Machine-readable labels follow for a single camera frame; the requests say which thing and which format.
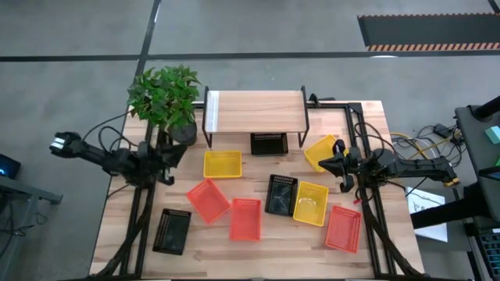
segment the gray floor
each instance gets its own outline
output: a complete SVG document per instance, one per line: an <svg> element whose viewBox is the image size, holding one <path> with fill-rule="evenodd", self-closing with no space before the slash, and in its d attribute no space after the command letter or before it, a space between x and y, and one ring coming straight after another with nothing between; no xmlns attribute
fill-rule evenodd
<svg viewBox="0 0 500 281"><path fill-rule="evenodd" d="M139 53L152 0L0 0L0 55ZM374 13L491 12L486 0L164 0L150 53L363 51L355 17ZM146 67L173 65L148 62ZM339 100L382 100L389 127L415 134L452 125L453 109L498 95L497 56L185 62L213 89L297 89ZM56 131L85 133L124 112L136 62L0 63L0 153L20 180L64 193L26 237L12 279L86 276L109 184L97 166L51 156ZM123 120L112 126L121 129ZM465 155L457 173L475 180ZM439 187L427 183L427 187ZM420 243L426 272L470 278L463 253Z"/></svg>

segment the potted plant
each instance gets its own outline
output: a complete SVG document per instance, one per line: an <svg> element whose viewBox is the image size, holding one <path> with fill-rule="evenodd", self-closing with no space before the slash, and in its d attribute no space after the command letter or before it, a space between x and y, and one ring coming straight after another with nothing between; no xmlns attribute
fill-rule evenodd
<svg viewBox="0 0 500 281"><path fill-rule="evenodd" d="M180 144L193 145L197 128L191 103L199 96L198 73L183 65L153 69L136 76L128 88L132 116L167 130Z"/></svg>

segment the black basket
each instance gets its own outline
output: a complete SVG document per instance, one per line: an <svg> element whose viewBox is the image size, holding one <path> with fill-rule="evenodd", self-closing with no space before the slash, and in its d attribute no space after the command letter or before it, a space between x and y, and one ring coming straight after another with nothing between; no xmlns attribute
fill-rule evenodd
<svg viewBox="0 0 500 281"><path fill-rule="evenodd" d="M159 220L153 251L182 255L190 221L190 212L164 208Z"/></svg>
<svg viewBox="0 0 500 281"><path fill-rule="evenodd" d="M286 155L288 139L285 133L252 133L250 135L252 155Z"/></svg>
<svg viewBox="0 0 500 281"><path fill-rule="evenodd" d="M298 180L271 175L267 188L266 213L293 216L297 199Z"/></svg>

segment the desk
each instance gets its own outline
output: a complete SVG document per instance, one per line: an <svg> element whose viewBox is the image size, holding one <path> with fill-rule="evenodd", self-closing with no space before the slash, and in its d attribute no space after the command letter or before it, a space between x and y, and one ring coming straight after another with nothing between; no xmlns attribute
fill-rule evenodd
<svg viewBox="0 0 500 281"><path fill-rule="evenodd" d="M365 121L374 125L385 139L390 140L389 129L380 101L363 101ZM202 111L195 113L198 125ZM331 133L349 146L345 113L339 109L309 109L310 130L305 141L307 148L321 137ZM124 134L131 141L140 141L146 130L146 122L127 117ZM305 160L298 140L289 138L290 151L285 156L254 157L250 152L248 133L214 135L213 150L240 150L243 154L243 177L230 180L215 180L227 196L250 197L266 200L271 173L293 176L299 181L324 185L330 189L327 216L333 205L361 211L354 205L354 189L342 194L338 184L340 178L329 173L316 173ZM380 147L378 140L370 140L372 149ZM366 230L362 223L358 254L349 254L326 247L324 227L296 222L292 218L270 215L262 210L261 240L256 243L229 240L230 214L224 214L213 225L207 226L193 209L186 193L203 180L203 153L207 150L202 132L198 132L196 144L189 147L179 167L173 169L176 177L173 186L156 184L151 223L142 278L151 279L304 279L304 278L372 278L370 251L366 242ZM113 179L109 192L123 186L121 178ZM416 243L405 196L401 188L386 186L380 189L384 203L389 235L412 266L423 272L419 248ZM122 243L129 219L132 189L113 195L105 205L90 273L103 268ZM152 241L164 208L192 212L187 243L182 256L160 254L152 251ZM380 263L385 266L384 251L377 240ZM135 262L134 255L130 262Z"/></svg>

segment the orange basket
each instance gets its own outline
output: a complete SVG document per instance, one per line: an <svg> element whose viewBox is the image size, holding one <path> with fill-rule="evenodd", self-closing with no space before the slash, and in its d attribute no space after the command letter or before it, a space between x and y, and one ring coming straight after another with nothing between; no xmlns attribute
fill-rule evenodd
<svg viewBox="0 0 500 281"><path fill-rule="evenodd" d="M211 179L205 179L189 190L187 199L207 224L214 222L230 208L229 201Z"/></svg>
<svg viewBox="0 0 500 281"><path fill-rule="evenodd" d="M229 238L259 241L260 213L261 201L259 199L234 198L231 206Z"/></svg>
<svg viewBox="0 0 500 281"><path fill-rule="evenodd" d="M331 209L325 244L338 250L357 253L361 213L334 206Z"/></svg>

